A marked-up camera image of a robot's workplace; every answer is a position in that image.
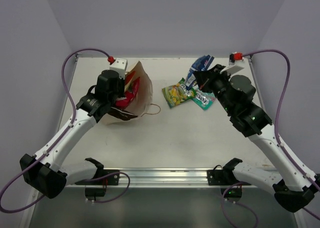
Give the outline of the blue snack bag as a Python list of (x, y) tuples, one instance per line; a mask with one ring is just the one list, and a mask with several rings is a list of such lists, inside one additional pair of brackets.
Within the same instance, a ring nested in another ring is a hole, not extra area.
[(187, 90), (190, 90), (196, 84), (194, 72), (206, 71), (210, 67), (214, 59), (214, 56), (205, 55), (195, 60), (195, 62), (191, 65), (185, 79), (185, 86)]

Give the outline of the beige paper bag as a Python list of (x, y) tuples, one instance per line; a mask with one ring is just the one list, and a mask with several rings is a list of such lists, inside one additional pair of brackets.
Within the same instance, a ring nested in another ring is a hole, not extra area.
[[(135, 62), (130, 68), (129, 72), (136, 71), (136, 76), (140, 77), (139, 89), (134, 100), (124, 109), (138, 116), (138, 118), (130, 121), (136, 121), (145, 115), (157, 115), (161, 111), (158, 104), (153, 103), (153, 84), (148, 74), (145, 72), (141, 61)], [(102, 117), (100, 123), (103, 125), (111, 125), (114, 123), (130, 122), (118, 120), (108, 113)]]

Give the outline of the aluminium mounting rail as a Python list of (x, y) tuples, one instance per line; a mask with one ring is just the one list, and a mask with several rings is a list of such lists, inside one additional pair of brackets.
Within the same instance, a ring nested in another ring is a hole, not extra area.
[[(114, 174), (94, 178), (94, 176), (103, 169), (106, 168), (98, 169), (93, 164), (89, 164), (89, 166), (66, 166), (63, 168), (64, 172), (67, 173), (66, 185), (88, 185), (87, 182), (104, 179)], [(239, 163), (238, 167), (231, 170), (223, 169), (240, 183), (248, 183), (249, 185), (259, 188), (272, 189), (274, 184), (279, 183), (283, 179), (281, 174), (276, 170), (259, 169), (246, 163)], [(129, 168), (116, 170), (119, 170), (118, 185), (124, 184), (125, 182), (129, 186), (138, 185), (145, 187), (208, 185), (206, 175), (208, 168)]]

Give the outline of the brown chips bag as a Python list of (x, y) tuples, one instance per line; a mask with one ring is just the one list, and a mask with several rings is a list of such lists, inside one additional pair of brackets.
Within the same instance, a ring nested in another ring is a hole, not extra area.
[(112, 107), (108, 112), (108, 115), (121, 121), (130, 121), (132, 119), (138, 118), (137, 115), (126, 110), (118, 109), (116, 107)]

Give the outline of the left black base bracket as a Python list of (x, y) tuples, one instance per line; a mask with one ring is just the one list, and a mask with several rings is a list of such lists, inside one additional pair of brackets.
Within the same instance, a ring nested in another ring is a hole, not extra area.
[(84, 190), (85, 197), (90, 200), (92, 200), (92, 199), (99, 200), (99, 199), (103, 198), (105, 196), (105, 194), (107, 192), (107, 188), (109, 186), (118, 185), (118, 183), (119, 183), (118, 172), (119, 172), (119, 170), (115, 170), (115, 169), (100, 170), (98, 172), (98, 174), (94, 176), (94, 178), (100, 178), (100, 177), (103, 177), (105, 175), (109, 175), (112, 173), (114, 173), (114, 174), (111, 176), (108, 176), (107, 178), (104, 178), (104, 179), (87, 182), (88, 185), (95, 186), (95, 187), (93, 187), (93, 188), (86, 187)]

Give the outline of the right black base bracket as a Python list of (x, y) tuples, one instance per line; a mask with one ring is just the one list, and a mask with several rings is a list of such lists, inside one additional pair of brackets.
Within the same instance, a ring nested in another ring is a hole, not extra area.
[[(223, 167), (219, 164), (206, 171), (206, 178), (208, 185), (218, 186), (221, 194), (223, 194), (229, 186), (239, 182), (238, 180), (232, 178), (227, 171), (224, 171)], [(225, 199), (234, 202), (240, 201), (243, 196), (243, 185), (249, 184), (244, 183), (233, 186), (224, 195)]]

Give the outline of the teal snack bag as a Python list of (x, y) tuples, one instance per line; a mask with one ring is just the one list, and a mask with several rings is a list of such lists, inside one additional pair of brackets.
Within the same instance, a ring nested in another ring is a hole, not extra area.
[(210, 108), (216, 100), (216, 97), (213, 93), (202, 92), (198, 88), (198, 86), (195, 86), (194, 90), (196, 92), (196, 95), (192, 98), (192, 100), (203, 110), (207, 110), (208, 108)]

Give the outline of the red snack bag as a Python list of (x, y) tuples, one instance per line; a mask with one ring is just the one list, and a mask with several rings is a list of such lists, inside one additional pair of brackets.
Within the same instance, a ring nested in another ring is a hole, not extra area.
[(126, 108), (137, 96), (140, 87), (140, 77), (136, 71), (131, 71), (125, 76), (124, 97), (116, 100), (115, 106), (121, 109)]

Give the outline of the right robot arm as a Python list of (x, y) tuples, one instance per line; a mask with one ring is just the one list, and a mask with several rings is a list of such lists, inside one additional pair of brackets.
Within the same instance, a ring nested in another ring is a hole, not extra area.
[(307, 206), (320, 186), (320, 176), (297, 158), (285, 143), (277, 143), (275, 126), (267, 113), (253, 102), (256, 88), (243, 75), (230, 75), (222, 65), (194, 73), (201, 91), (213, 93), (227, 112), (233, 127), (254, 143), (277, 169), (271, 173), (234, 158), (223, 168), (228, 184), (245, 182), (272, 194), (289, 212)]

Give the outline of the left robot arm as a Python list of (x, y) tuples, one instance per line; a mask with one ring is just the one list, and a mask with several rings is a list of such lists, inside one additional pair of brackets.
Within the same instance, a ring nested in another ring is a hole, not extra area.
[(104, 166), (93, 158), (71, 166), (63, 166), (65, 158), (79, 140), (111, 110), (116, 99), (124, 93), (124, 80), (118, 72), (104, 70), (91, 86), (94, 93), (87, 92), (76, 106), (62, 129), (33, 156), (25, 154), (19, 161), (27, 184), (47, 198), (58, 196), (65, 186), (89, 180), (99, 184), (104, 178)]

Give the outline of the black base bracket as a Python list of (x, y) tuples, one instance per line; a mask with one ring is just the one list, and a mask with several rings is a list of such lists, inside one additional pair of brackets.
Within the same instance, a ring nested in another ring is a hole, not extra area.
[(114, 174), (111, 176), (108, 176), (107, 178), (104, 178), (104, 179), (87, 182), (88, 185), (95, 186), (95, 187), (93, 187), (93, 188), (86, 187), (84, 190), (85, 197), (90, 200), (92, 200), (92, 199), (99, 200), (99, 199), (103, 198), (105, 196), (105, 194), (107, 192), (107, 188), (109, 186), (118, 185), (118, 183), (119, 183), (118, 172), (119, 172), (119, 170), (115, 170), (115, 169), (100, 170), (98, 172), (98, 174), (94, 176), (94, 178), (100, 178), (100, 177), (103, 177), (105, 175), (109, 175), (112, 173), (114, 173)]
[[(221, 194), (223, 194), (229, 186), (239, 182), (238, 180), (232, 178), (227, 171), (224, 171), (223, 167), (219, 164), (206, 171), (206, 178), (208, 185), (218, 186)], [(243, 185), (249, 184), (244, 183), (233, 186), (224, 195), (225, 199), (234, 202), (240, 201), (243, 196)]]

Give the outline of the green yellow candy bag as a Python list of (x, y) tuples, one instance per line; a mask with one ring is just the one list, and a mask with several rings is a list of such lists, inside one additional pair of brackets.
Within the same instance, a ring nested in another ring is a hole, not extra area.
[(181, 78), (175, 85), (162, 88), (161, 91), (170, 108), (176, 107), (196, 96), (194, 88), (187, 89), (184, 78)]

